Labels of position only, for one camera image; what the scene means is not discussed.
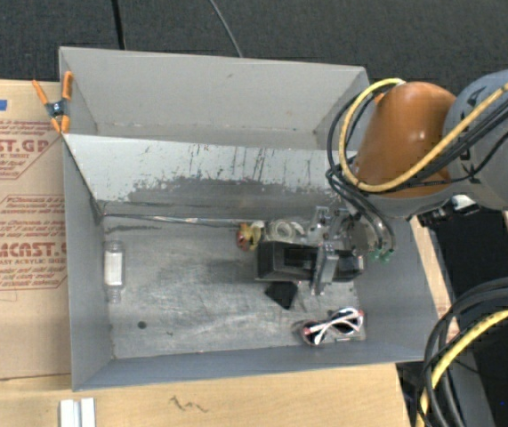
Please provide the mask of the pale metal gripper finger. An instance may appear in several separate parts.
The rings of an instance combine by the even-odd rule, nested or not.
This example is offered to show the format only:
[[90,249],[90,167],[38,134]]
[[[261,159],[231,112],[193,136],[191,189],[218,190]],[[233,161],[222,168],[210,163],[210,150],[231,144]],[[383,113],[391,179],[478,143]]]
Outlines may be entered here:
[[327,206],[317,206],[307,230],[309,241],[328,241],[335,214]]
[[311,293],[322,295],[327,285],[333,283],[338,267],[339,254],[331,242],[323,243],[317,252],[315,270],[311,281]]

